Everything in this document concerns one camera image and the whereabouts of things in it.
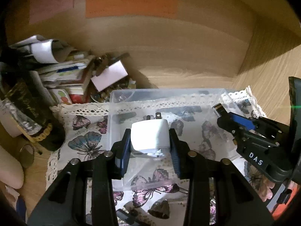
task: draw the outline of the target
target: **butterfly print tablecloth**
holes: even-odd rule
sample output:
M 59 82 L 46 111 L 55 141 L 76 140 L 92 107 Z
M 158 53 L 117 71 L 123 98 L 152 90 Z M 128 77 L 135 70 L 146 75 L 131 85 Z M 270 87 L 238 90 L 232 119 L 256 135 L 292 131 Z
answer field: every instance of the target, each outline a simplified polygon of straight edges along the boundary
M 240 108 L 241 115 L 266 117 L 250 88 L 229 93 L 229 96 Z M 156 111 L 162 113 L 162 118 L 168 120 L 170 128 L 174 128 L 179 139 L 186 141 L 191 149 L 213 160 L 230 158 L 256 188 L 261 176 L 253 166 L 236 153 L 231 134 L 224 132 L 216 125 L 217 117 L 213 115 L 210 108 L 193 103 L 195 102 L 188 101 L 187 105 L 171 107 L 164 105 L 164 108 L 160 106 Z M 233 111 L 236 106 L 225 101 L 224 107 L 228 111 Z M 72 158 L 77 157 L 82 161 L 90 160 L 109 149 L 107 124 L 108 115 L 111 113 L 108 103 L 97 104 L 97 106 L 95 104 L 60 105 L 53 108 L 53 111 L 64 122 L 66 141 L 49 159 L 46 175 L 47 186 Z M 121 132 L 130 127 L 131 123 L 145 118 L 146 116 L 138 111 L 122 113 Z M 129 171 L 131 175 L 129 175 L 128 181 L 133 187 L 143 184 L 146 188 L 138 191 L 135 189 L 114 191 L 116 209 L 122 208 L 130 211 L 134 208 L 138 213 L 138 218 L 149 225 L 183 225 L 189 181 L 177 178 L 168 156 L 157 159 L 153 165 L 150 163 L 145 165 L 145 168 L 147 169 L 133 170 L 132 173 Z M 91 185 L 92 181 L 89 179 L 86 200 L 86 222 L 88 224 L 91 224 Z M 212 198 L 210 224 L 213 224 L 215 222 L 215 200 L 212 183 L 210 188 Z M 165 200 L 168 201 L 169 211 L 161 215 L 154 213 L 153 209 Z M 119 221 L 119 224 L 127 225 L 122 221 Z

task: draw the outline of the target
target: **transparent plastic box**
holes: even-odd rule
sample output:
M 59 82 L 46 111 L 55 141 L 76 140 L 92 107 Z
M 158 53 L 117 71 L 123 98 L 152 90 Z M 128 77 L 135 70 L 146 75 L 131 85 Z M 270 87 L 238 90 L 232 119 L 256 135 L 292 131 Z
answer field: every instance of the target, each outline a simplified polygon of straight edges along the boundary
M 240 155 L 233 136 L 220 129 L 212 107 L 221 103 L 228 112 L 244 115 L 226 89 L 125 89 L 114 90 L 110 97 L 108 120 L 109 146 L 120 141 L 132 123 L 155 118 L 161 112 L 169 128 L 175 128 L 180 140 L 208 159 L 234 160 Z M 131 157 L 122 180 L 113 181 L 113 189 L 158 188 L 178 182 L 170 155 L 160 158 Z

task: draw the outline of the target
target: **metal screw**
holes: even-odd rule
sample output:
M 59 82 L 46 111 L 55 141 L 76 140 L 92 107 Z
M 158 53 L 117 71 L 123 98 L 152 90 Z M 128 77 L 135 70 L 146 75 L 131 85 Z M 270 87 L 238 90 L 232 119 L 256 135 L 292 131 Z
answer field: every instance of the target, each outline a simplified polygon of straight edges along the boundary
M 191 151 L 188 152 L 188 155 L 189 155 L 190 157 L 196 157 L 196 156 L 197 156 L 197 153 L 196 153 L 195 151 L 191 150 Z
M 231 161 L 227 158 L 223 158 L 222 159 L 222 163 L 224 163 L 225 165 L 230 165 L 231 164 Z
M 73 159 L 71 159 L 71 161 L 70 161 L 70 163 L 71 163 L 72 165 L 76 165 L 78 162 L 79 162 L 79 159 L 78 159 L 78 158 L 73 158 Z
M 110 157 L 110 156 L 112 156 L 112 155 L 113 155 L 113 152 L 110 151 L 110 150 L 104 152 L 104 156 L 105 156 L 105 157 Z

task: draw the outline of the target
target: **metal prong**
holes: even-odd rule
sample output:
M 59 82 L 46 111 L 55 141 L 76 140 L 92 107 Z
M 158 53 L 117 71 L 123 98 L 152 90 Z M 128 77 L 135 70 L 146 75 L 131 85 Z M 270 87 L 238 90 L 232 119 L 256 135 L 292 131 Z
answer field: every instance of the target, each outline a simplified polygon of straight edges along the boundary
M 157 112 L 157 113 L 156 113 L 156 119 L 162 119 L 162 116 L 161 116 L 161 113 L 160 113 L 160 112 Z

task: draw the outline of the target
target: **white power adapter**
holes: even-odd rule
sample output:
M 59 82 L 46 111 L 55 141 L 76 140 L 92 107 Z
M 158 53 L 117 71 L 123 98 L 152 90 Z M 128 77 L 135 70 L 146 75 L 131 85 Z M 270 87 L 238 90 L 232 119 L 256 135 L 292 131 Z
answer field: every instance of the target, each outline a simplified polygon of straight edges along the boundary
M 156 113 L 156 118 L 132 124 L 131 152 L 135 157 L 158 158 L 170 152 L 168 122 L 161 119 L 160 113 Z

